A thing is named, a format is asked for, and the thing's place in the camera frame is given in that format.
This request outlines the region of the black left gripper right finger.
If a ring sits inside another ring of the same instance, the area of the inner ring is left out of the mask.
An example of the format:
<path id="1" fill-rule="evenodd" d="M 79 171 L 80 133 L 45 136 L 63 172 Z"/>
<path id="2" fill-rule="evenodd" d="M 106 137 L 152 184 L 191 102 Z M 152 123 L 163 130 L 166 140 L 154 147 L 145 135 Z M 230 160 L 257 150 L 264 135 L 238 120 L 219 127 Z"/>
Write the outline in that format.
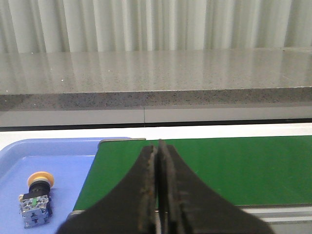
<path id="1" fill-rule="evenodd" d="M 173 145 L 158 142 L 158 194 L 163 234 L 272 234 L 261 219 L 207 186 Z"/>

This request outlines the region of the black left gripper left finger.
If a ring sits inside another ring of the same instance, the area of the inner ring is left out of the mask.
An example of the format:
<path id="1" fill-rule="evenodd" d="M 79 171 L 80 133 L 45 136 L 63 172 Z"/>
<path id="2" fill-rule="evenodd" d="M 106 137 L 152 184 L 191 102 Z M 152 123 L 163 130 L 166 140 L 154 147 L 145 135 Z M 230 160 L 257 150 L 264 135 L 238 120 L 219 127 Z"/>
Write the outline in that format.
<path id="1" fill-rule="evenodd" d="M 59 234 L 154 234 L 154 146 L 99 149 Z"/>

